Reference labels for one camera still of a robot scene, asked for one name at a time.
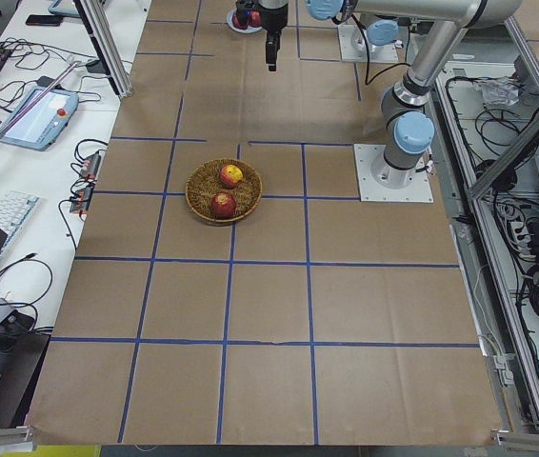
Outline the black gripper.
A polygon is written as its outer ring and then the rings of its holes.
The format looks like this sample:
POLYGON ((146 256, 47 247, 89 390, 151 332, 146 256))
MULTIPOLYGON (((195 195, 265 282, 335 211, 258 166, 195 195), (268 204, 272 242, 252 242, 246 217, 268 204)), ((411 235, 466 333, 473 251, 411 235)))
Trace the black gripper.
POLYGON ((257 10, 261 17, 261 27, 267 31, 265 53, 269 71, 277 71, 281 31, 289 19, 288 0, 258 0, 257 10))

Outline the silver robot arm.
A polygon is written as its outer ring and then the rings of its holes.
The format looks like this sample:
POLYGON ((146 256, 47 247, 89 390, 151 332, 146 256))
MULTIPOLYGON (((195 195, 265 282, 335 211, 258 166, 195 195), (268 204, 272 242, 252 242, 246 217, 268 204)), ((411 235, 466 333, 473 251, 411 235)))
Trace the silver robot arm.
MULTIPOLYGON (((342 62, 396 63, 397 18, 361 10, 357 18, 356 4, 357 1, 307 1, 306 8, 313 19, 330 20, 337 26, 342 62)), ((259 13, 260 27, 267 33, 266 64, 269 71, 276 71, 282 30, 288 23, 289 2, 253 1, 251 8, 259 13)))
POLYGON ((414 173, 418 160, 429 149, 434 125, 421 108, 429 100, 431 85, 466 32, 500 24, 520 5, 519 1, 308 1, 309 14, 317 20, 352 11, 433 22, 403 79, 382 100, 389 138, 383 156, 373 163, 382 181, 398 173, 414 173))

